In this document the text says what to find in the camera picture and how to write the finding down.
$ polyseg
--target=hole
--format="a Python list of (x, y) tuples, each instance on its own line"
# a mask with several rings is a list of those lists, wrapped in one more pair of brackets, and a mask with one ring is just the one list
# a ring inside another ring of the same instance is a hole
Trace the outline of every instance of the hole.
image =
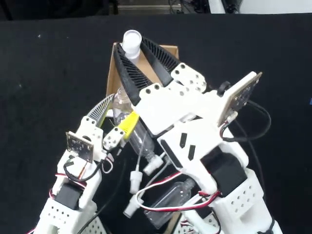
[(88, 136), (82, 136), (82, 138), (88, 140), (88, 141), (91, 141), (91, 139), (88, 137)]

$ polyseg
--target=red white black wire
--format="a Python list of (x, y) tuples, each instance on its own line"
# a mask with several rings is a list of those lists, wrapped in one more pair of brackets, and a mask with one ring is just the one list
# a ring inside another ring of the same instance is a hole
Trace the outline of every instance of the red white black wire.
[(207, 201), (204, 201), (204, 202), (201, 202), (201, 203), (198, 203), (198, 204), (195, 204), (195, 205), (190, 205), (190, 206), (177, 206), (177, 207), (159, 207), (159, 208), (152, 208), (152, 207), (147, 207), (147, 206), (144, 206), (143, 204), (141, 204), (138, 200), (138, 198), (140, 197), (140, 194), (145, 192), (146, 190), (152, 188), (152, 187), (155, 187), (155, 186), (158, 186), (158, 185), (161, 185), (161, 184), (165, 184), (167, 183), (168, 181), (170, 180), (173, 180), (174, 178), (178, 177), (179, 175), (181, 175), (182, 173), (181, 172), (177, 172), (159, 182), (156, 182), (150, 186), (147, 186), (145, 187), (144, 189), (141, 189), (139, 190), (137, 193), (136, 193), (136, 203), (142, 207), (143, 209), (145, 210), (148, 210), (148, 211), (154, 211), (154, 212), (177, 212), (177, 211), (188, 211), (188, 210), (193, 210), (193, 209), (197, 209), (197, 208), (203, 208), (203, 207), (206, 207), (208, 206), (210, 203), (213, 202), (213, 200), (220, 194), (219, 191), (215, 192), (214, 194), (212, 194), (209, 199)]

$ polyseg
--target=electrical wire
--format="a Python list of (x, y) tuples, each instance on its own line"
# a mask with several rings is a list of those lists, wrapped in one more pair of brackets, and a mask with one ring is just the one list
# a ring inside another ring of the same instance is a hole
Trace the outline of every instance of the electrical wire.
[(144, 148), (143, 146), (144, 146), (146, 135), (147, 135), (147, 131), (144, 134), (142, 146), (141, 146), (140, 151), (139, 151), (138, 156), (137, 156), (137, 162), (136, 162), (136, 171), (137, 172), (139, 171), (139, 167), (140, 167), (140, 161), (141, 161), (141, 157), (142, 157), (142, 152), (143, 152), (143, 148)]
[[(160, 175), (165, 171), (165, 169), (166, 169), (169, 165), (170, 165), (170, 161), (168, 160), (168, 161), (165, 163), (165, 165), (159, 170), (159, 172), (157, 172), (157, 173), (153, 176), (153, 178), (151, 178), (150, 181), (148, 181), (148, 183), (145, 185), (145, 188), (148, 187), (148, 186), (150, 186), (150, 185), (154, 182), (154, 180), (155, 180), (158, 176), (160, 176)], [(140, 194), (139, 198), (142, 198), (143, 195), (144, 195), (144, 193), (145, 193), (145, 192), (142, 192), (142, 193)]]
[(161, 184), (165, 184), (167, 183), (168, 181), (171, 181), (173, 180), (174, 178), (178, 177), (179, 175), (181, 175), (182, 173), (181, 172), (177, 172), (161, 181), (158, 181), (150, 186), (147, 186), (145, 187), (144, 189), (141, 189), (139, 190), (137, 193), (136, 193), (136, 203), (142, 207), (143, 209), (145, 210), (148, 210), (148, 211), (154, 211), (154, 212), (176, 212), (176, 211), (187, 211), (187, 210), (193, 210), (193, 209), (197, 209), (197, 208), (203, 208), (203, 207), (206, 207), (208, 206), (210, 203), (212, 203), (214, 201), (214, 199), (220, 194), (219, 191), (217, 191), (216, 193), (214, 193), (213, 195), (210, 196), (209, 200), (207, 201), (204, 201), (204, 202), (201, 202), (199, 204), (195, 204), (195, 205), (191, 205), (191, 206), (178, 206), (178, 207), (160, 207), (160, 208), (152, 208), (152, 207), (147, 207), (147, 206), (144, 206), (142, 205), (139, 200), (138, 200), (138, 196), (152, 188), (152, 187), (155, 187), (155, 186), (158, 186), (158, 185), (161, 185)]
[[(240, 129), (240, 131), (243, 133), (243, 135), (245, 137), (247, 137), (247, 133), (244, 130), (244, 128), (240, 125), (240, 123), (237, 120), (234, 120), (234, 122), (236, 123), (236, 125), (238, 126), (238, 128)], [(265, 193), (265, 183), (264, 183), (264, 176), (263, 176), (263, 171), (262, 171), (262, 166), (260, 163), (260, 160), (258, 158), (258, 155), (254, 149), (254, 145), (252, 144), (252, 142), (250, 140), (247, 141), (251, 151), (252, 151), (252, 155), (254, 158), (254, 161), (256, 163), (257, 169), (258, 169), (258, 173), (259, 173), (259, 179), (260, 179), (260, 184), (263, 190), (263, 200), (266, 201), (266, 193)]]
[(29, 232), (27, 232), (26, 234), (31, 234), (35, 231), (35, 228), (33, 228), (32, 230), (30, 230)]
[(176, 14), (176, 12), (173, 10), (172, 5), (175, 4), (177, 0), (173, 0), (173, 2), (171, 2), (171, 0), (168, 0), (168, 5), (169, 5), (169, 12), (170, 14)]
[(51, 199), (54, 199), (55, 198), (55, 195), (52, 193), (52, 189), (49, 190), (49, 197)]
[(247, 104), (252, 106), (255, 110), (257, 110), (263, 116), (267, 117), (268, 122), (267, 122), (267, 125), (265, 126), (264, 130), (262, 132), (256, 134), (255, 136), (244, 136), (244, 137), (239, 136), (239, 137), (232, 137), (232, 138), (224, 137), (223, 133), (224, 133), (225, 129), (227, 129), (227, 127), (230, 125), (229, 122), (225, 122), (225, 124), (220, 129), (220, 137), (224, 141), (226, 141), (226, 142), (247, 142), (250, 140), (256, 140), (260, 137), (263, 137), (268, 132), (268, 130), (270, 129), (272, 119), (271, 119), (269, 112), (266, 109), (264, 109), (262, 106), (260, 106), (259, 104), (255, 103), (253, 101), (249, 100), (249, 101), (247, 101)]
[(106, 171), (106, 170), (104, 170), (104, 163), (102, 163), (102, 171), (105, 174), (109, 174), (113, 170), (114, 165), (113, 165), (113, 162), (109, 158), (106, 157), (105, 160), (108, 161), (108, 163), (111, 165), (111, 167), (108, 171)]
[(68, 170), (67, 170), (67, 166), (68, 166), (68, 163), (69, 163), (68, 161), (64, 164), (63, 169), (64, 169), (64, 171), (65, 171), (66, 176), (67, 176), (70, 180), (72, 180), (72, 181), (74, 181), (74, 182), (86, 182), (86, 181), (88, 181), (89, 179), (91, 179), (92, 177), (94, 177), (94, 175), (98, 172), (98, 170), (100, 169), (100, 167), (101, 167), (101, 165), (102, 165), (103, 162), (104, 162), (103, 159), (101, 159), (101, 161), (97, 164), (97, 167), (96, 167), (95, 170), (92, 172), (92, 174), (89, 175), (89, 176), (86, 177), (86, 178), (83, 178), (83, 179), (79, 179), (79, 178), (73, 176), (72, 174), (70, 174), (70, 173), (68, 172)]
[(214, 216), (214, 218), (215, 218), (215, 220), (216, 220), (216, 222), (217, 222), (217, 224), (218, 224), (218, 226), (219, 226), (219, 231), (216, 232), (215, 234), (220, 234), (220, 232), (221, 232), (221, 223), (220, 223), (220, 220), (219, 220), (219, 218), (218, 218), (218, 216), (217, 216), (217, 214), (216, 214), (214, 208), (211, 208), (211, 209), (212, 209), (212, 211), (213, 211), (213, 216)]
[[(66, 178), (68, 178), (66, 174), (62, 174), (62, 173), (56, 173), (55, 176), (56, 176), (56, 177), (66, 177)], [(73, 182), (74, 182), (75, 184), (77, 184), (77, 185), (83, 187), (83, 188), (86, 188), (86, 186), (87, 186), (87, 184), (84, 183), (84, 182), (76, 182), (76, 181), (73, 181)]]
[(123, 166), (122, 166), (122, 169), (121, 169), (121, 173), (120, 173), (120, 177), (119, 177), (119, 181), (115, 187), (115, 190), (113, 191), (113, 193), (111, 194), (111, 196), (106, 200), (106, 202), (102, 205), (102, 207), (99, 209), (99, 211), (94, 215), (92, 216), (92, 218), (89, 219), (88, 222), (86, 222), (86, 224), (79, 230), (79, 232), (77, 234), (82, 234), (82, 232), (84, 231), (84, 229), (86, 227), (88, 227), (88, 225), (96, 218), (98, 217), (98, 215), (103, 212), (103, 210), (107, 207), (107, 205), (109, 203), (111, 203), (111, 201), (114, 199), (114, 197), (116, 196), (120, 186), (121, 186), (121, 183), (122, 183), (122, 179), (124, 177), (124, 174), (125, 174), (125, 171), (126, 171), (126, 165), (127, 165), (127, 161), (126, 159), (124, 159), (124, 162), (123, 162)]

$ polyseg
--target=white bottle cap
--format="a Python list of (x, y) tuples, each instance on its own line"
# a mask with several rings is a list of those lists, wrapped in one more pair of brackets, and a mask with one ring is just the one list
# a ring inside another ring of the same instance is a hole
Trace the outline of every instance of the white bottle cap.
[[(138, 201), (142, 204), (144, 201), (138, 197)], [(129, 201), (128, 206), (124, 210), (123, 214), (127, 216), (127, 218), (131, 218), (137, 209), (140, 208), (140, 206), (136, 202), (136, 196), (133, 195), (132, 198)]]
[(122, 48), (125, 56), (134, 64), (137, 63), (140, 55), (141, 34), (136, 30), (129, 30), (123, 35)]
[(153, 173), (154, 170), (159, 168), (163, 164), (163, 160), (158, 155), (155, 155), (149, 164), (143, 169), (144, 173), (148, 176)]
[(131, 171), (130, 173), (130, 193), (136, 194), (140, 189), (143, 173), (139, 171)]

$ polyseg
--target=black cable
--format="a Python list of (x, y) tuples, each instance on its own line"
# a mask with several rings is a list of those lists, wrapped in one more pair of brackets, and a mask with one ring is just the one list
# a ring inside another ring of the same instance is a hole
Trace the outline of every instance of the black cable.
[(83, 230), (88, 227), (88, 225), (96, 218), (98, 217), (98, 215), (106, 208), (106, 206), (113, 200), (113, 198), (116, 196), (120, 186), (121, 186), (121, 183), (122, 183), (122, 179), (123, 179), (123, 176), (125, 174), (125, 171), (126, 171), (126, 159), (124, 159), (123, 161), (123, 166), (122, 166), (122, 170), (121, 170), (121, 174), (120, 174), (120, 177), (119, 177), (119, 181), (117, 183), (117, 186), (115, 187), (115, 190), (114, 192), (111, 194), (111, 196), (106, 200), (106, 202), (102, 205), (102, 207), (99, 209), (99, 211), (94, 215), (92, 216), (92, 218), (89, 219), (88, 222), (86, 222), (86, 224), (79, 230), (79, 232), (77, 234), (81, 234), (83, 232)]
[(7, 20), (13, 20), (12, 14), (5, 0), (0, 0), (0, 6)]
[(249, 100), (249, 101), (247, 101), (247, 104), (254, 107), (254, 109), (257, 110), (260, 114), (262, 114), (263, 116), (268, 118), (268, 122), (267, 122), (267, 125), (265, 126), (264, 130), (255, 136), (232, 137), (232, 138), (223, 137), (223, 133), (224, 133), (225, 129), (230, 125), (230, 124), (226, 123), (221, 127), (221, 130), (220, 130), (220, 136), (224, 141), (226, 141), (226, 142), (247, 142), (249, 140), (256, 140), (260, 137), (263, 137), (268, 132), (268, 130), (270, 129), (272, 119), (271, 119), (269, 112), (266, 109), (264, 109), (262, 106), (260, 106), (259, 104), (255, 103), (253, 101)]
[(214, 216), (214, 218), (215, 218), (215, 220), (216, 220), (216, 222), (218, 223), (218, 226), (219, 226), (219, 231), (218, 231), (216, 234), (220, 234), (220, 232), (221, 232), (221, 223), (220, 223), (220, 220), (219, 220), (218, 216), (216, 215), (215, 210), (214, 210), (213, 208), (211, 208), (211, 209), (212, 209), (212, 211), (213, 211), (213, 216)]
[(98, 172), (98, 170), (100, 169), (102, 163), (104, 162), (104, 160), (102, 159), (98, 164), (97, 164), (97, 167), (95, 168), (95, 170), (92, 172), (91, 175), (89, 175), (88, 177), (84, 178), (84, 179), (78, 179), (77, 177), (73, 176), (72, 174), (70, 174), (67, 170), (67, 167), (70, 166), (69, 163), (70, 162), (66, 162), (63, 166), (64, 168), (64, 171), (65, 171), (65, 174), (66, 176), (74, 181), (74, 182), (86, 182), (87, 180), (91, 179), (92, 177), (94, 177), (94, 175)]
[(185, 5), (185, 4), (188, 4), (187, 1), (183, 1), (181, 0), (181, 7), (184, 7), (189, 13), (191, 13), (191, 10)]
[[(240, 123), (237, 120), (234, 120), (234, 122), (236, 123), (236, 125), (238, 126), (240, 131), (243, 133), (243, 135), (245, 137), (247, 137), (247, 133), (244, 130), (244, 128), (242, 127), (242, 125), (240, 125)], [(263, 176), (262, 166), (261, 166), (260, 160), (258, 158), (258, 155), (254, 149), (254, 145), (252, 144), (252, 142), (250, 140), (248, 140), (247, 143), (248, 143), (248, 145), (252, 151), (252, 154), (253, 154), (257, 169), (258, 169), (260, 184), (261, 184), (261, 187), (263, 190), (263, 200), (266, 201), (265, 184), (264, 184), (264, 176)]]

